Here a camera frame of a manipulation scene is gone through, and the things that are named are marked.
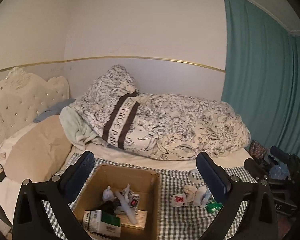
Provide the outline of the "green plastic wrapper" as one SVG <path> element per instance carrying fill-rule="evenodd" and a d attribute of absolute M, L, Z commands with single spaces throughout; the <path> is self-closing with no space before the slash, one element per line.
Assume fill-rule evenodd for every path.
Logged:
<path fill-rule="evenodd" d="M 215 200 L 208 202 L 205 209 L 208 213 L 215 213 L 223 207 L 223 204 L 216 202 Z"/>

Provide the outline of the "cream tissue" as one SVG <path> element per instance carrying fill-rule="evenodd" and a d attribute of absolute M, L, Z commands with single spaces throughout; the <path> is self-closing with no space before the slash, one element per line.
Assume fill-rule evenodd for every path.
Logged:
<path fill-rule="evenodd" d="M 186 194 L 186 199 L 189 203 L 193 202 L 196 196 L 197 188 L 194 185 L 185 185 L 184 193 Z"/>

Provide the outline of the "clear tape roll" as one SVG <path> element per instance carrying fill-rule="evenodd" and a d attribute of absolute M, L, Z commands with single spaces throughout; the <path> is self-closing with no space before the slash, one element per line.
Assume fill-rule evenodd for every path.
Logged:
<path fill-rule="evenodd" d="M 194 184 L 200 184 L 204 181 L 202 176 L 200 175 L 200 172 L 196 168 L 192 169 L 189 172 L 188 178 L 189 178 L 190 182 L 192 182 Z"/>

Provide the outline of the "red white sachet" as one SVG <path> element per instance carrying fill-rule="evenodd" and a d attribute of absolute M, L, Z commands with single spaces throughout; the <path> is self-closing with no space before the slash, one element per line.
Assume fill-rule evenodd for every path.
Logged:
<path fill-rule="evenodd" d="M 173 194 L 171 196 L 172 207 L 187 206 L 187 197 L 185 194 Z"/>

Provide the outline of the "dark patterned bag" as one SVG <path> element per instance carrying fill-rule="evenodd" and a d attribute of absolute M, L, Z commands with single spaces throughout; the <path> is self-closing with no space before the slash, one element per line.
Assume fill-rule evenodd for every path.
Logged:
<path fill-rule="evenodd" d="M 248 153 L 254 160 L 260 160 L 267 153 L 267 149 L 256 140 L 252 140 Z"/>

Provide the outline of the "small black card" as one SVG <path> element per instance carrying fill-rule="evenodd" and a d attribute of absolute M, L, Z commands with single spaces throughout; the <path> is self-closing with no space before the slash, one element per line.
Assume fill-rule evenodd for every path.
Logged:
<path fill-rule="evenodd" d="M 6 174 L 3 166 L 0 164 L 0 182 L 2 182 L 6 178 Z"/>

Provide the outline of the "green white medicine box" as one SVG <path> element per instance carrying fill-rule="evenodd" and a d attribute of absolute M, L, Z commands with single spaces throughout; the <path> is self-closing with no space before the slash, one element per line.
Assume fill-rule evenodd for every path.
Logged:
<path fill-rule="evenodd" d="M 85 230 L 92 233 L 116 238 L 121 236 L 120 218 L 101 210 L 85 211 L 82 225 Z"/>

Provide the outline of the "beige pillow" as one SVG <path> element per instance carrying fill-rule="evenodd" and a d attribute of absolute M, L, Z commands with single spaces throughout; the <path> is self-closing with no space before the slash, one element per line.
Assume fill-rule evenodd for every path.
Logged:
<path fill-rule="evenodd" d="M 38 123 L 13 146 L 4 171 L 13 181 L 22 183 L 49 180 L 63 166 L 72 148 L 59 116 L 53 115 Z"/>

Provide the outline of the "green checkered cloth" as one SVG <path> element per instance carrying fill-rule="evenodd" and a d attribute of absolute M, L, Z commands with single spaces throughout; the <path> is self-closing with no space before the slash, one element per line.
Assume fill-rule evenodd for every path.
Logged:
<path fill-rule="evenodd" d="M 65 167 L 61 168 L 57 174 L 63 174 L 66 168 L 74 164 L 81 155 L 75 153 Z M 180 170 L 165 170 L 159 168 L 148 168 L 131 164 L 117 163 L 101 158 L 95 158 L 95 168 L 91 172 L 89 179 L 96 171 L 96 168 L 101 164 L 110 164 L 115 166 L 137 168 L 142 170 L 157 171 L 161 175 L 161 209 L 159 214 L 159 235 L 158 239 L 198 239 L 201 234 L 207 229 L 211 222 L 216 217 L 218 210 L 209 213 L 206 208 L 196 207 L 188 204 L 186 207 L 173 208 L 168 201 L 173 194 L 182 192 L 183 186 L 190 184 L 202 186 L 204 183 L 193 184 L 189 180 L 189 171 Z M 248 171 L 243 167 L 225 168 L 228 175 L 237 175 L 242 181 L 256 183 Z M 47 216 L 50 220 L 53 230 L 61 239 L 67 239 L 63 233 L 57 219 L 52 211 L 51 205 L 47 201 L 43 201 Z M 237 215 L 232 223 L 225 239 L 233 237 L 238 229 L 238 226 L 243 218 L 247 202 L 243 202 L 237 212 Z"/>

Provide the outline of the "white plastic bottle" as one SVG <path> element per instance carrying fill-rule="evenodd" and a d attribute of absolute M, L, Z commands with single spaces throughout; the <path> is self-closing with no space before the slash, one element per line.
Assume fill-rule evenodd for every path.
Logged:
<path fill-rule="evenodd" d="M 104 202 L 111 201 L 113 202 L 115 199 L 114 194 L 111 190 L 111 187 L 108 185 L 107 188 L 102 193 L 102 200 Z"/>

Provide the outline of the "white plastic tube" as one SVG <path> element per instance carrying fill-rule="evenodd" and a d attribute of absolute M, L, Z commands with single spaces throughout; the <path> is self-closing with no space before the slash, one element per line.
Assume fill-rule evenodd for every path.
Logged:
<path fill-rule="evenodd" d="M 117 199 L 119 200 L 126 216 L 128 217 L 129 221 L 131 224 L 135 225 L 138 223 L 136 216 L 135 216 L 135 212 L 134 210 L 130 207 L 130 205 L 128 204 L 128 202 L 125 200 L 125 198 L 123 197 L 123 195 L 119 192 L 119 191 L 115 191 L 115 195 L 117 197 Z"/>

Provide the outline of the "teal curtain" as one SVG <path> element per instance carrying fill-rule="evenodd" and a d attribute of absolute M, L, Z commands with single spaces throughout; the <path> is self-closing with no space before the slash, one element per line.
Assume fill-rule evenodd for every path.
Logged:
<path fill-rule="evenodd" d="M 227 54 L 222 100 L 251 138 L 300 158 L 300 36 L 247 0 L 224 0 Z"/>

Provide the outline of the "brown cardboard box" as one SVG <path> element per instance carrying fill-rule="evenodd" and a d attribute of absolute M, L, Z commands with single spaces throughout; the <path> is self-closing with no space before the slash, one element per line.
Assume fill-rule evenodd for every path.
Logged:
<path fill-rule="evenodd" d="M 136 224 L 122 214 L 118 239 L 158 239 L 161 197 L 161 178 L 156 171 L 110 164 L 98 165 L 79 194 L 74 214 L 84 223 L 86 211 L 97 210 L 103 204 L 103 192 L 119 192 L 130 204 Z"/>

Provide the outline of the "cream tufted headboard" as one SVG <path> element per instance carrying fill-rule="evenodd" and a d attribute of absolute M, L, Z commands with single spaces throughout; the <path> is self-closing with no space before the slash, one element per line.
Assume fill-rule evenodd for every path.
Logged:
<path fill-rule="evenodd" d="M 18 67 L 10 70 L 0 81 L 0 144 L 69 96 L 69 84 L 63 76 L 45 81 Z"/>

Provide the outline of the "floral rolled duvet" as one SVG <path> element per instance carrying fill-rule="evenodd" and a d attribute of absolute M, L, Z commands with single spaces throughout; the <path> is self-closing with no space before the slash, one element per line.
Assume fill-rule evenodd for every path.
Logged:
<path fill-rule="evenodd" d="M 223 157 L 249 145 L 242 118 L 226 102 L 140 93 L 122 65 L 112 66 L 71 104 L 108 145 L 155 160 Z"/>

